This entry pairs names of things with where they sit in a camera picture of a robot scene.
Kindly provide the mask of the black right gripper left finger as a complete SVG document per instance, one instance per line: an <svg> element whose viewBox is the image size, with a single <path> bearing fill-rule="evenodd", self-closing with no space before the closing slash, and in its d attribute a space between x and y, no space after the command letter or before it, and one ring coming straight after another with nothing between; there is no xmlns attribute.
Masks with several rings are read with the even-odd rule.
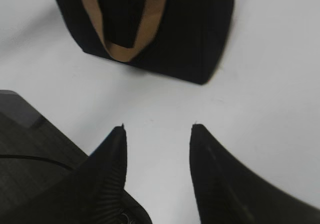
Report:
<svg viewBox="0 0 320 224"><path fill-rule="evenodd" d="M127 139L116 126L72 175L79 223L151 223L147 211L125 191Z"/></svg>

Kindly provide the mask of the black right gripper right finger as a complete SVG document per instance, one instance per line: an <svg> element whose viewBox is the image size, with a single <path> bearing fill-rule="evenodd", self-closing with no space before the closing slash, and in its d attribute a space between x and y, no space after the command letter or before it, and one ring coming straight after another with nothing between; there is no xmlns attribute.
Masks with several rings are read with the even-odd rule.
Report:
<svg viewBox="0 0 320 224"><path fill-rule="evenodd" d="M201 223L319 223L319 209L256 175L204 125L192 126L189 144Z"/></svg>

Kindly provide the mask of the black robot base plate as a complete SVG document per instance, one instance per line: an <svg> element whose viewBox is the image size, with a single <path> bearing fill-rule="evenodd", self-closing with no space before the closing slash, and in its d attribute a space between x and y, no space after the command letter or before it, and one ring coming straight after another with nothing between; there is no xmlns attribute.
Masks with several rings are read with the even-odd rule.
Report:
<svg viewBox="0 0 320 224"><path fill-rule="evenodd" d="M19 212L88 156L18 93L0 96L0 221L26 223Z"/></svg>

